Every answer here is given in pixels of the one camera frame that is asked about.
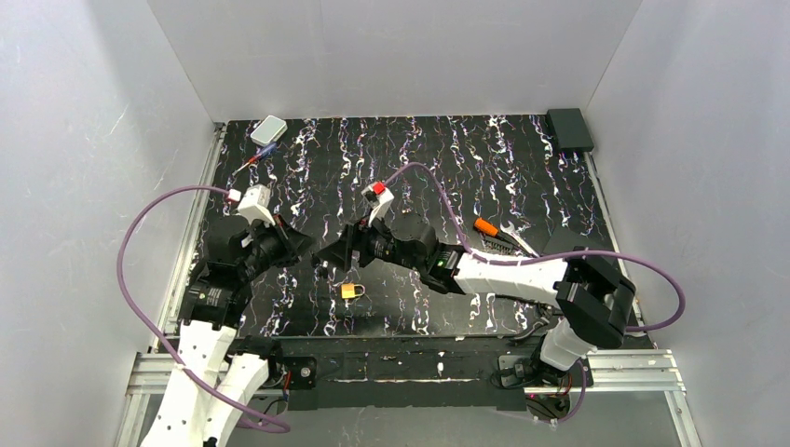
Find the black head key bunch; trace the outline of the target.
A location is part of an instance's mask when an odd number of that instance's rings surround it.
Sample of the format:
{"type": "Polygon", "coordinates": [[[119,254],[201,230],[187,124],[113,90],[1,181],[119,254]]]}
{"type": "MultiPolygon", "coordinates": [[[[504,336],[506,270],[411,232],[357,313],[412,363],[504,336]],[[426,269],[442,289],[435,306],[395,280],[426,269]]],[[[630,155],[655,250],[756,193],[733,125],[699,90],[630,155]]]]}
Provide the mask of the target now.
{"type": "Polygon", "coordinates": [[[313,258],[311,264],[314,268],[314,273],[317,278],[328,278],[329,268],[328,263],[319,258],[313,258]]]}

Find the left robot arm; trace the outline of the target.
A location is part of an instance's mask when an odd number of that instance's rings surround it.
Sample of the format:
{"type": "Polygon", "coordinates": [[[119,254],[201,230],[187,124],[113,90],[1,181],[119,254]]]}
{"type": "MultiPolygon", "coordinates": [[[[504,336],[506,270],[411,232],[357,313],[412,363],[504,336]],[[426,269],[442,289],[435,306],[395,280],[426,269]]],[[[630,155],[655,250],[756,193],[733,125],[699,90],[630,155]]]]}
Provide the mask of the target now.
{"type": "Polygon", "coordinates": [[[144,446],[225,446],[255,390],[276,374],[279,343],[246,340],[238,350],[252,284],[272,267],[298,264],[315,240],[275,216],[271,223],[234,215],[204,241],[190,276],[177,354],[144,446]]]}

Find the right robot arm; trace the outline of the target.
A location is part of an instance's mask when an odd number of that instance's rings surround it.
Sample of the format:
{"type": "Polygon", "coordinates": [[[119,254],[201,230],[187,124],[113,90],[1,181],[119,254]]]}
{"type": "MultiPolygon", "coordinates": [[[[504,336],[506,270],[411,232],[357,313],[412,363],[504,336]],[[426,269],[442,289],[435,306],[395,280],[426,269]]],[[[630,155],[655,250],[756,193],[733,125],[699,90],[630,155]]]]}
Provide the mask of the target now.
{"type": "Polygon", "coordinates": [[[417,272],[422,284],[441,294],[493,293],[560,310],[559,321],[541,335],[531,357],[500,371],[501,387],[557,382],[589,353],[622,346],[636,288],[604,257],[589,255],[582,247],[539,263],[509,255],[482,256],[441,242],[429,225],[398,229],[355,223],[346,225],[314,259],[342,271],[382,261],[417,272]]]}

